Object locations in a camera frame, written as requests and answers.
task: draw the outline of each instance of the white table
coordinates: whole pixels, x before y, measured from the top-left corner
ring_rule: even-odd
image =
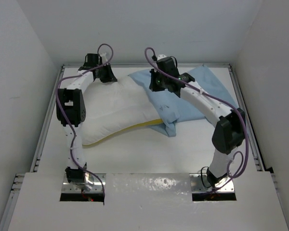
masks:
[[[141,69],[146,68],[113,71],[119,76]],[[180,73],[190,69],[180,68]],[[76,70],[66,68],[64,76]],[[236,98],[228,68],[211,71]],[[192,202],[188,173],[211,163],[213,127],[197,120],[179,123],[176,129],[177,136],[169,138],[138,128],[85,148],[88,169],[106,173],[105,206],[60,202],[69,152],[54,113],[38,171],[25,176],[9,230],[287,230],[270,174],[257,172],[252,153],[246,172],[234,181],[237,201]],[[161,183],[165,179],[171,187]]]

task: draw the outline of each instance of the purple cable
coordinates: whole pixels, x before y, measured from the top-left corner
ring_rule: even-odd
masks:
[[[173,76],[171,76],[171,75],[168,75],[167,73],[161,71],[161,70],[160,70],[157,66],[155,66],[155,64],[149,59],[149,57],[148,57],[148,55],[147,55],[147,51],[148,51],[148,50],[151,50],[155,56],[156,56],[156,54],[155,54],[155,51],[154,51],[154,49],[153,49],[152,47],[147,47],[147,48],[145,49],[145,52],[144,52],[146,60],[148,61],[148,63],[149,63],[154,69],[158,70],[158,71],[159,71],[160,73],[162,73],[164,76],[166,76],[166,77],[168,77],[168,78],[171,78],[171,79],[173,79],[173,80],[175,80],[175,81],[177,81],[177,82],[183,83],[183,84],[185,84],[186,86],[190,87],[191,89],[194,89],[194,90],[200,92],[200,89],[194,87],[193,85],[191,85],[191,84],[189,84],[189,83],[185,83],[184,81],[179,80],[179,79],[177,79],[177,78],[175,78],[175,77],[173,77]],[[235,172],[234,175],[231,175],[231,174],[230,174],[230,169],[229,169],[229,168],[230,168],[230,164],[231,164],[232,161],[230,161],[230,162],[228,163],[228,166],[227,166],[227,175],[229,176],[230,180],[227,181],[227,182],[222,186],[222,187],[224,187],[224,186],[225,186],[227,183],[229,183],[232,179],[235,179],[235,178],[238,178],[239,176],[241,176],[241,175],[243,174],[243,172],[245,171],[246,166],[247,166],[247,162],[248,162],[248,158],[249,158],[249,138],[248,138],[246,126],[245,126],[245,123],[244,123],[244,119],[243,119],[243,117],[241,116],[240,112],[239,112],[232,104],[226,102],[225,100],[222,100],[222,99],[220,99],[220,98],[217,98],[217,97],[215,97],[215,96],[212,96],[212,95],[210,95],[210,94],[207,94],[206,92],[203,92],[202,94],[205,95],[205,96],[207,96],[207,97],[209,97],[209,98],[211,98],[211,99],[217,100],[217,101],[219,101],[219,102],[221,102],[221,103],[223,103],[223,104],[226,104],[227,106],[231,107],[231,108],[234,110],[234,112],[238,115],[239,120],[240,120],[240,123],[241,123],[241,125],[242,125],[242,127],[243,127],[243,133],[244,133],[244,137],[245,137],[245,158],[243,157],[243,154],[242,154],[241,151],[235,152],[235,154],[233,155],[233,159],[234,159],[234,157],[236,156],[236,154],[240,153],[241,156],[242,156],[242,162],[241,162],[241,164],[240,164],[240,167],[237,169],[237,171]],[[205,193],[203,193],[203,194],[204,194],[204,195],[205,195],[205,194],[211,194],[211,193],[216,192],[217,190],[221,189],[222,187],[213,188],[210,192],[205,192]]]
[[[71,142],[71,146],[70,146],[70,156],[71,156],[71,158],[72,158],[72,161],[74,162],[74,164],[75,164],[79,169],[81,169],[82,171],[87,172],[87,173],[93,175],[94,177],[96,177],[96,178],[100,181],[100,183],[101,183],[101,185],[102,185],[102,189],[103,189],[103,196],[104,196],[104,198],[105,198],[105,189],[104,189],[104,185],[103,185],[102,180],[101,180],[96,174],[94,174],[94,173],[90,172],[89,170],[86,170],[86,169],[84,169],[82,166],[80,166],[79,163],[78,163],[78,162],[75,160],[75,158],[74,158],[72,148],[73,148],[74,141],[75,141],[75,138],[76,138],[76,132],[75,132],[75,129],[73,128],[73,125],[72,125],[71,122],[69,121],[66,113],[64,112],[64,109],[63,109],[63,107],[62,107],[62,105],[61,105],[61,102],[60,102],[60,100],[59,100],[59,95],[58,95],[58,90],[59,90],[59,88],[60,88],[61,83],[62,83],[64,80],[70,79],[70,78],[78,78],[78,77],[81,77],[82,75],[84,75],[84,74],[86,74],[86,73],[88,73],[88,72],[90,72],[90,71],[94,71],[94,70],[96,70],[96,69],[98,69],[98,68],[101,68],[102,66],[108,64],[108,63],[111,61],[111,59],[112,59],[112,57],[113,57],[113,55],[114,55],[114,51],[113,51],[112,47],[111,47],[110,45],[106,44],[106,43],[103,43],[103,44],[101,44],[101,45],[98,47],[97,53],[99,53],[100,48],[101,48],[102,46],[108,46],[108,47],[111,49],[111,56],[110,56],[109,60],[108,60],[107,62],[105,62],[104,64],[101,64],[101,65],[99,65],[99,66],[96,66],[96,67],[93,67],[93,68],[91,68],[91,69],[89,69],[89,70],[86,70],[86,71],[83,72],[81,75],[70,76],[70,77],[62,78],[61,80],[58,81],[57,89],[56,89],[56,91],[55,91],[55,96],[56,96],[56,101],[57,101],[57,103],[58,103],[57,105],[59,106],[59,109],[60,109],[60,111],[61,111],[64,119],[66,120],[67,124],[70,126],[70,128],[71,128],[71,130],[72,130],[72,132],[73,132],[73,135],[74,135],[74,137],[73,137],[73,139],[72,139],[72,142]]]

